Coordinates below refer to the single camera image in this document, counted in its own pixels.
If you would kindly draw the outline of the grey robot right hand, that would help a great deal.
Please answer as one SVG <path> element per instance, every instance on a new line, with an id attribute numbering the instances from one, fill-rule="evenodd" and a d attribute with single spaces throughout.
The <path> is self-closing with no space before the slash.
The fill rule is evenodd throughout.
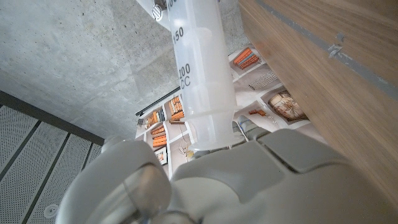
<path id="1" fill-rule="evenodd" d="M 161 26 L 170 31 L 166 0 L 136 0 L 140 6 Z"/>

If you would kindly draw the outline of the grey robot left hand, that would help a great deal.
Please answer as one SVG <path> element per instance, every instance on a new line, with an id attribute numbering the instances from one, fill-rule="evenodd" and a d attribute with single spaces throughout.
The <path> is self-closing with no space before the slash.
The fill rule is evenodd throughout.
<path id="1" fill-rule="evenodd" d="M 143 141 L 113 138 L 66 191 L 57 223 L 396 223 L 397 207 L 340 153 L 245 116 L 248 137 L 167 177 Z"/>

